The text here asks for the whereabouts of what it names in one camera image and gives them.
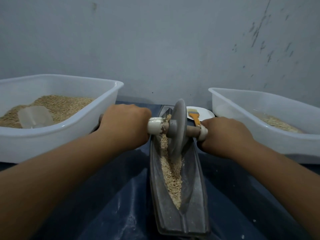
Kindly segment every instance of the white plate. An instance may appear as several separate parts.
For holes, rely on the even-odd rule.
[[[196,109],[199,113],[199,120],[200,121],[214,117],[214,113],[212,113],[210,110],[207,110],[205,108],[187,106],[186,109],[187,109],[187,111],[188,111],[188,109]],[[188,115],[188,112],[187,112],[187,117],[188,117],[188,119],[193,120],[193,118]]]

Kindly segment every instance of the metal disc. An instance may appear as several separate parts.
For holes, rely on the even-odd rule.
[[[168,156],[175,161],[181,156],[183,142],[187,132],[187,108],[183,99],[179,99],[174,106],[171,120],[176,120],[176,133],[168,139]]]

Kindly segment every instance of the clear plastic scoop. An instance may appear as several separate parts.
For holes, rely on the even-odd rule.
[[[23,129],[35,129],[54,124],[54,120],[45,106],[31,106],[18,111]]]

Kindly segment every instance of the grain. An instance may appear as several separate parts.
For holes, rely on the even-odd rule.
[[[166,122],[171,119],[171,115],[168,114]],[[175,162],[171,162],[168,157],[168,138],[165,134],[161,138],[161,167],[164,177],[165,184],[167,186],[169,195],[177,207],[180,208],[181,205],[181,175],[180,170],[182,166],[182,158],[178,158]]]
[[[18,118],[18,111],[30,106],[45,106],[53,117],[55,124],[73,116],[76,112],[94,101],[94,98],[66,97],[58,95],[42,96],[29,105],[18,105],[0,117],[0,126],[22,128]]]
[[[281,129],[283,131],[303,133],[300,129],[297,129],[271,115],[268,115],[268,118],[261,118],[261,120],[267,123],[268,125],[274,126],[275,128]]]

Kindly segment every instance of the white plastic tub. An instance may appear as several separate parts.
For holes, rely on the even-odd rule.
[[[38,129],[0,127],[0,161],[20,163],[90,133],[98,118],[114,104],[120,81],[42,74],[0,80],[0,117],[19,104],[44,95],[95,98],[67,120]]]
[[[282,154],[320,157],[320,108],[265,92],[225,88],[209,91],[214,114],[241,121],[258,142]],[[254,116],[254,110],[275,116],[307,134],[270,126]]]

